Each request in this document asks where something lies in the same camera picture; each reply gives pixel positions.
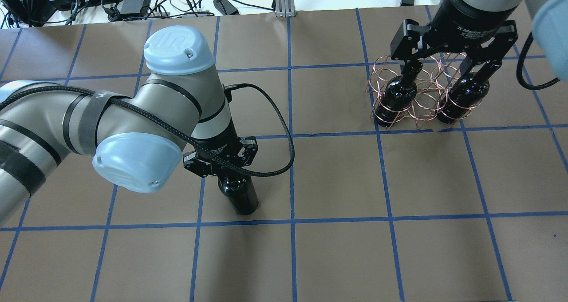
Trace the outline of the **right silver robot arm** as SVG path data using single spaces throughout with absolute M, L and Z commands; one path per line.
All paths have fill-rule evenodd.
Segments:
M 501 60 L 517 40 L 509 20 L 525 2 L 532 17 L 529 40 L 537 41 L 555 74 L 567 81 L 567 0 L 441 0 L 427 25 L 407 19 L 390 44 L 393 60 L 409 63 L 437 53 L 466 53 L 460 71 Z

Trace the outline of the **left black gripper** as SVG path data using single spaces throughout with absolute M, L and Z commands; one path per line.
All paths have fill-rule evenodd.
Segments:
M 214 137 L 193 138 L 195 151 L 183 154 L 183 168 L 200 177 L 236 176 L 250 166 L 258 152 L 257 138 L 241 139 L 235 131 L 223 131 Z

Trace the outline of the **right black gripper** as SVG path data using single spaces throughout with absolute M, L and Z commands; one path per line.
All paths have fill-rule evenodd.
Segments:
M 493 12 L 464 0 L 441 0 L 428 25 L 404 20 L 390 43 L 390 59 L 400 63 L 400 75 L 390 82 L 415 84 L 423 59 L 434 53 L 464 52 L 461 79 L 487 82 L 519 38 L 517 23 L 507 20 L 507 9 Z M 482 44 L 492 39 L 483 47 Z

